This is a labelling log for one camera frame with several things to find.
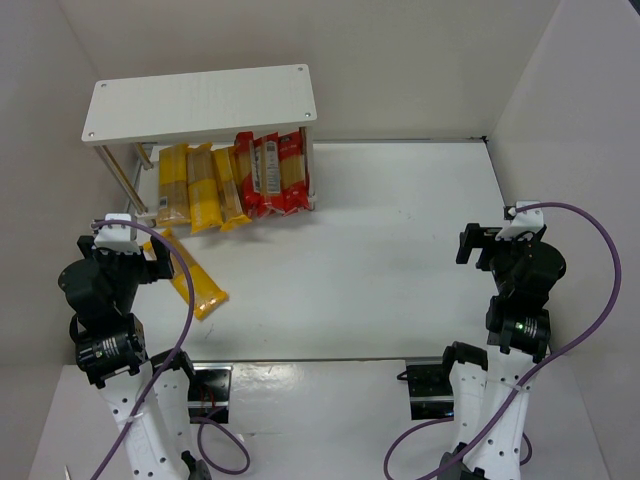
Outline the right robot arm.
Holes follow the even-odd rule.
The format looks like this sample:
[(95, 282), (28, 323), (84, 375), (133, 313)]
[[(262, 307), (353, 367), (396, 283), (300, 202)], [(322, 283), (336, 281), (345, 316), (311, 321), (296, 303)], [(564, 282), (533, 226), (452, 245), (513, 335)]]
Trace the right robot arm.
[(479, 250), (477, 269), (488, 272), (497, 293), (486, 313), (487, 344), (454, 342), (443, 354), (450, 381), (455, 435), (443, 454), (441, 479), (518, 479), (529, 384), (519, 382), (548, 353), (549, 293), (566, 273), (566, 262), (543, 232), (524, 231), (509, 240), (496, 228), (470, 223), (456, 256), (468, 262)]

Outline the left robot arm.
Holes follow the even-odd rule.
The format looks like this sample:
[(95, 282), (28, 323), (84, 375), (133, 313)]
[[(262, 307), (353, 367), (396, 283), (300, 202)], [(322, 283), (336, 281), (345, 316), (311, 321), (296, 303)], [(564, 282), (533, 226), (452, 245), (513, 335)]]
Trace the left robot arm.
[(131, 308), (139, 285), (174, 276), (171, 254), (153, 241), (154, 259), (135, 241), (101, 246), (77, 241), (82, 259), (58, 285), (74, 311), (69, 335), (75, 360), (111, 411), (135, 479), (208, 479), (190, 435), (187, 393), (195, 372), (180, 351), (148, 355), (144, 328)]

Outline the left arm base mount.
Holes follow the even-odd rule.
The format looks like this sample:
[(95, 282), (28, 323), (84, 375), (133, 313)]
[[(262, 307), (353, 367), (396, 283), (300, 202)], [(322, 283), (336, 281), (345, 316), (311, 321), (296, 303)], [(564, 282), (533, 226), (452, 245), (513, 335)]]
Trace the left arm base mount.
[(200, 362), (195, 363), (194, 368), (187, 397), (191, 423), (196, 424), (199, 418), (209, 418), (226, 425), (229, 422), (233, 366)]

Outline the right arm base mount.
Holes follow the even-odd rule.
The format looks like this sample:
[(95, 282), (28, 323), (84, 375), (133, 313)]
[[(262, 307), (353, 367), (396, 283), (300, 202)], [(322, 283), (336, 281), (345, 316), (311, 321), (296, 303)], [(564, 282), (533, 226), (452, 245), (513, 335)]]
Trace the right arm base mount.
[(453, 391), (441, 360), (407, 361), (396, 379), (407, 385), (412, 420), (436, 420), (454, 415)]

